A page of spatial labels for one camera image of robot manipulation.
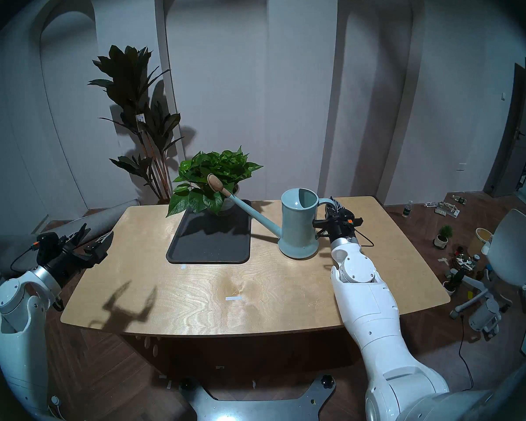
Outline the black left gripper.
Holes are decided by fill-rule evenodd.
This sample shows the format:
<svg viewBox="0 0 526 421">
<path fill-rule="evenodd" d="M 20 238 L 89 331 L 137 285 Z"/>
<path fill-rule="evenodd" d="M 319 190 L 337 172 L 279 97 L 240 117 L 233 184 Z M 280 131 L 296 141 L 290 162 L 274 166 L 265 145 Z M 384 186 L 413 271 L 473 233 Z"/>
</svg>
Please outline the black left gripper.
<svg viewBox="0 0 526 421">
<path fill-rule="evenodd" d="M 74 275 L 80 273 L 83 269 L 92 268 L 96 263 L 101 263 L 108 255 L 108 249 L 113 242 L 113 231 L 87 244 L 84 247 L 84 255 L 74 252 L 74 249 L 78 248 L 90 230 L 87 227 L 87 223 L 83 223 L 77 232 L 67 237 L 66 246 L 60 249 L 59 254 L 44 264 L 44 268 L 61 289 L 69 283 Z"/>
</svg>

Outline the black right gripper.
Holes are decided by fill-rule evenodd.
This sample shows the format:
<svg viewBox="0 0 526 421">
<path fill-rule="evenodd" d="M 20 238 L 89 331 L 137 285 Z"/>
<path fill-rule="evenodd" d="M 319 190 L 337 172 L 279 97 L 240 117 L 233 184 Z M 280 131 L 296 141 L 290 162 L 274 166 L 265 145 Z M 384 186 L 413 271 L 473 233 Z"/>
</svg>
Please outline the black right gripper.
<svg viewBox="0 0 526 421">
<path fill-rule="evenodd" d="M 356 228 L 363 224 L 363 219 L 356 218 L 334 198 L 329 198 L 327 205 L 330 209 L 325 210 L 325 218 L 312 221 L 312 226 L 318 229 L 316 238 L 327 237 L 330 241 L 334 241 L 355 237 Z"/>
</svg>

